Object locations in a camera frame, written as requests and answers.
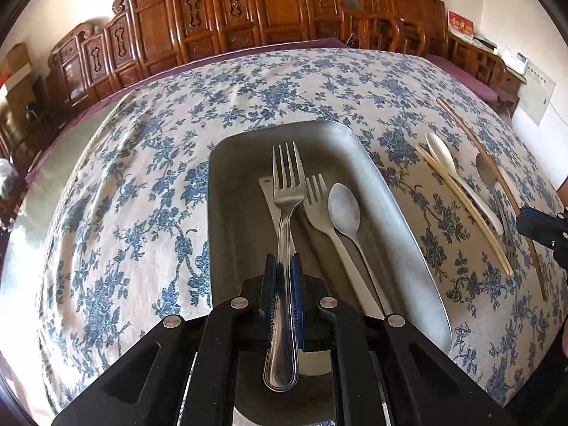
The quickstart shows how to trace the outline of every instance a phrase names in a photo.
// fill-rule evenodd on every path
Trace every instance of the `plastic fork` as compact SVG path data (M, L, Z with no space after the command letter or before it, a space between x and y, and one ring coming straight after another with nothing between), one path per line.
M326 234L331 241L333 246L339 254L339 258L343 263L347 277L351 282L353 291L361 304L361 308L365 315L384 318L384 313L381 311L380 306L377 301L369 291L367 284L363 280L357 266L353 263L351 256L345 249L342 240L339 238L329 217L329 211L327 207L327 199L329 192L326 186L326 182L321 174L312 176L313 189L310 184L310 180L306 178L306 186L308 189L308 196L304 199L304 210L306 211L306 216L310 224L320 232Z
M273 297L271 345L266 353L264 383L276 392L292 389L296 385L298 377L297 328L294 317L295 289L290 261L290 219L296 207L306 198L306 177L295 142L293 147L298 184L296 185L290 149L286 144L288 174L290 175L290 185L288 185L282 146L278 146L280 168L282 169L282 187L279 183L276 152L272 147L274 204L280 209L280 223L278 226L276 291Z

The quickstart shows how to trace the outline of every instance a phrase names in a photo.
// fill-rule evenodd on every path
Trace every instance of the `tablecloth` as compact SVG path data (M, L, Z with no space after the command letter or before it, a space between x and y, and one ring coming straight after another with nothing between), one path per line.
M502 272L464 207L413 146L448 143L483 197L476 150L436 98L463 117L518 197L561 203L532 154L473 93L425 59L379 51L281 51L219 62L135 90L77 163L45 242L39 347L54 411L64 408L164 316L211 309L208 157L263 126L334 120L353 129L390 186L428 262L453 331L449 357L498 403L521 388L566 315L563 270L537 245L548 302L526 242ZM515 216L506 202L507 223Z

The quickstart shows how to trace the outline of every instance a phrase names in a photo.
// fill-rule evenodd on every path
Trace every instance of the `floor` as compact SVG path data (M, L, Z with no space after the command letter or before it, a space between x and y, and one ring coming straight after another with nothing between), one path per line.
M78 123L53 148L24 199L8 243L0 280L0 370L40 425L53 414L42 381L35 300L41 283L45 235L59 197L83 149L114 104Z

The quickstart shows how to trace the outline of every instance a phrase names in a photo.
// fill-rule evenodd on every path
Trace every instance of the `fork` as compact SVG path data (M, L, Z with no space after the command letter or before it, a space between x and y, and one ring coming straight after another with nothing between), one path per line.
M290 186L286 178L286 165L280 151L280 166L282 168L282 188L278 179L278 165L276 152L272 147L272 172L274 177L274 204L280 209L280 223L278 226L278 253L276 292L273 297L274 306L271 315L271 345L266 353L264 365L264 383L276 392L285 392L292 389L297 383L297 328L294 309L294 279L290 265L290 219L296 207L306 198L306 177L304 168L293 143L296 159L298 184L294 175L290 149L286 143L288 154L288 168L290 173Z
M342 240L337 235L335 227L333 227L327 208L329 192L327 190L326 182L321 174L317 175L317 179L319 179L319 187L316 176L312 176L312 190L310 180L306 178L306 186L308 189L308 196L304 199L304 210L306 211L306 216L308 217L310 224L315 229L326 234L333 242L365 315L384 319L384 314L381 311L380 306L369 291L367 284L363 280L359 270L357 270L357 266L353 263L353 260L345 249Z

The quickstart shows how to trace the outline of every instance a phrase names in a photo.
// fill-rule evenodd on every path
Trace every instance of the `spoon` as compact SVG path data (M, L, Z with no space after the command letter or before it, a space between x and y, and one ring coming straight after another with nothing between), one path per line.
M379 303L382 307L382 312L385 316L393 313L393 307L390 305L388 298L379 284L373 269L368 263L367 256L361 248L359 239L357 239L357 230L361 222L361 211L359 204L353 193L343 184L335 183L329 191L329 198L327 203L329 217L335 228L343 235L351 239L355 244L367 268L368 274L371 276L371 281L379 297Z
M479 209L484 212L485 216L489 219L489 222L493 225L497 235L499 237L502 236L503 225L501 224L501 221L499 221L497 215L487 206L487 203L485 203L459 176L458 171L455 169L455 163L452 154L450 154L450 149L448 149L445 142L442 141L436 133L429 132L426 133L426 143L428 144L428 149L430 149L432 157L438 160L438 163L444 168L444 170L446 170L455 182L457 182L462 189L468 193Z
M481 180L487 186L489 192L495 199L495 204L497 205L497 210L499 211L499 216L501 217L501 221L503 222L503 227L505 229L505 253L507 254L507 260L509 261L510 266L513 270L515 270L518 266L515 243L513 242L513 234L511 233L506 221L507 216L505 214L505 206L503 206L503 202L499 198L497 190L495 189L497 176L489 166L487 157L481 153L477 154L475 157L475 167L477 168L477 172L479 173Z

